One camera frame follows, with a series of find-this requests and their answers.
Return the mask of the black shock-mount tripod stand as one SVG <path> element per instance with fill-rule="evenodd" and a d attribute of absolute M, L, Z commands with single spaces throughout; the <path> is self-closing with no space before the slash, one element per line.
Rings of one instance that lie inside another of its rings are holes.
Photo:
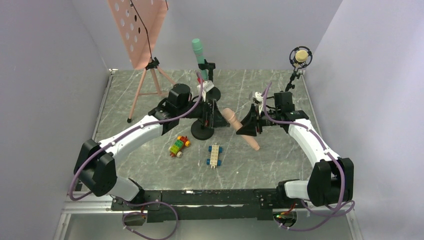
<path fill-rule="evenodd" d="M 296 60 L 295 60 L 295 53 L 298 50 L 306 50 L 306 51 L 308 51 L 309 56 L 308 56 L 308 58 L 307 58 L 307 60 L 305 62 L 302 62 L 302 63 L 297 63 L 296 62 Z M 293 67 L 293 71 L 292 71 L 292 73 L 290 75 L 288 84 L 286 85 L 286 87 L 285 87 L 284 90 L 281 90 L 280 91 L 280 93 L 289 92 L 290 90 L 295 89 L 296 85 L 294 84 L 294 81 L 296 79 L 299 79 L 300 76 L 303 75 L 304 69 L 307 68 L 312 63 L 312 60 L 313 60 L 313 53 L 306 46 L 295 47 L 290 52 L 290 54 L 289 54 L 289 63 Z"/>

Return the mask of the black round-base mic stand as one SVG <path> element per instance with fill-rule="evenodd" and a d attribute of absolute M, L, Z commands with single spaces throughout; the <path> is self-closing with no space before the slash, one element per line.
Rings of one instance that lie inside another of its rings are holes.
<path fill-rule="evenodd" d="M 214 62 L 208 62 L 205 59 L 205 64 L 201 64 L 200 67 L 202 69 L 207 69 L 207 73 L 208 73 L 208 80 L 204 80 L 203 77 L 203 81 L 211 81 L 214 83 L 214 70 L 216 69 L 216 64 Z M 207 94 L 206 94 L 206 100 L 216 100 L 218 101 L 221 98 L 221 91 L 214 86 L 214 88 L 212 90 L 210 90 Z"/>

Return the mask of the teal green microphone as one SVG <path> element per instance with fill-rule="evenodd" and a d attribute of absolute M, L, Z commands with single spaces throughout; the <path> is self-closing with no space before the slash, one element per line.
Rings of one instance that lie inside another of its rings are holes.
<path fill-rule="evenodd" d="M 203 79 L 208 80 L 208 70 L 206 68 L 205 69 L 201 68 L 201 65 L 205 64 L 205 57 L 204 57 L 204 51 L 203 51 L 204 49 L 203 49 L 203 44 L 201 40 L 199 38 L 194 38 L 191 41 L 191 46 L 196 57 L 198 69 L 200 70 L 200 73 Z"/>

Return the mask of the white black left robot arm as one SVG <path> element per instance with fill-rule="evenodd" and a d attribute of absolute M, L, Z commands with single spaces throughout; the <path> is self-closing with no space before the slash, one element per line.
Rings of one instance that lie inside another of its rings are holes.
<path fill-rule="evenodd" d="M 219 110 L 216 99 L 209 96 L 214 91 L 206 83 L 198 85 L 199 95 L 193 96 L 188 85 L 175 84 L 158 105 L 139 122 L 128 129 L 99 142 L 89 139 L 83 143 L 73 174 L 69 197 L 81 181 L 97 197 L 111 195 L 131 204 L 145 203 L 145 191 L 134 180 L 117 175 L 117 161 L 143 144 L 165 135 L 176 127 L 180 119 L 195 119 L 191 134 L 198 140 L 207 140 L 216 128 L 233 127 L 254 150 L 259 144 L 244 133 L 246 123 L 236 118 L 229 108 Z"/>

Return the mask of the pink microphone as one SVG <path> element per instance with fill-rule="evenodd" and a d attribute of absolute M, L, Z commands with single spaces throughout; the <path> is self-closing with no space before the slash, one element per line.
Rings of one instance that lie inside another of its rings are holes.
<path fill-rule="evenodd" d="M 225 120 L 230 124 L 230 126 L 235 130 L 238 131 L 241 127 L 242 124 L 241 122 L 237 119 L 236 114 L 233 110 L 231 110 L 230 108 L 224 108 L 221 112 L 221 114 L 223 115 L 223 117 L 225 118 Z M 251 148 L 253 148 L 255 151 L 258 151 L 260 149 L 260 146 L 258 144 L 258 142 L 249 135 L 241 135 L 241 137 L 247 142 L 248 145 L 250 145 Z"/>

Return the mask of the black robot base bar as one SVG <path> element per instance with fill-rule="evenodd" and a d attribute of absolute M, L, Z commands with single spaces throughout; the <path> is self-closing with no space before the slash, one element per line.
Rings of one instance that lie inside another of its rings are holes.
<path fill-rule="evenodd" d="M 128 206 L 113 198 L 112 211 L 147 212 L 148 223 L 171 220 L 257 219 L 272 221 L 275 214 L 303 210 L 299 199 L 284 198 L 276 188 L 212 190 L 147 190 L 147 206 Z"/>

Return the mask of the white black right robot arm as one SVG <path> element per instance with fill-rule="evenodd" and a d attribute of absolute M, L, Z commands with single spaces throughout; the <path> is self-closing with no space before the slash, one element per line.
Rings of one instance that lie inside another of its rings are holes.
<path fill-rule="evenodd" d="M 279 126 L 292 137 L 307 156 L 312 172 L 307 180 L 291 179 L 278 183 L 277 195 L 282 200 L 300 199 L 316 207 L 341 205 L 353 199 L 354 164 L 350 158 L 340 157 L 315 131 L 308 115 L 296 110 L 293 95 L 280 91 L 271 96 L 274 105 L 266 110 L 264 93 L 255 92 L 248 114 L 238 120 L 235 113 L 225 108 L 219 111 L 219 120 L 231 126 L 254 149 L 255 140 L 264 127 Z"/>

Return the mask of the yellow cream microphone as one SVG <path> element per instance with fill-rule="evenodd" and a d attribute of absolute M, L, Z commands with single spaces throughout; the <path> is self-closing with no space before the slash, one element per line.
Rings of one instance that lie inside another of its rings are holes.
<path fill-rule="evenodd" d="M 309 57 L 309 53 L 307 50 L 298 50 L 295 55 L 294 55 L 294 59 L 297 63 L 303 63 L 305 62 Z"/>

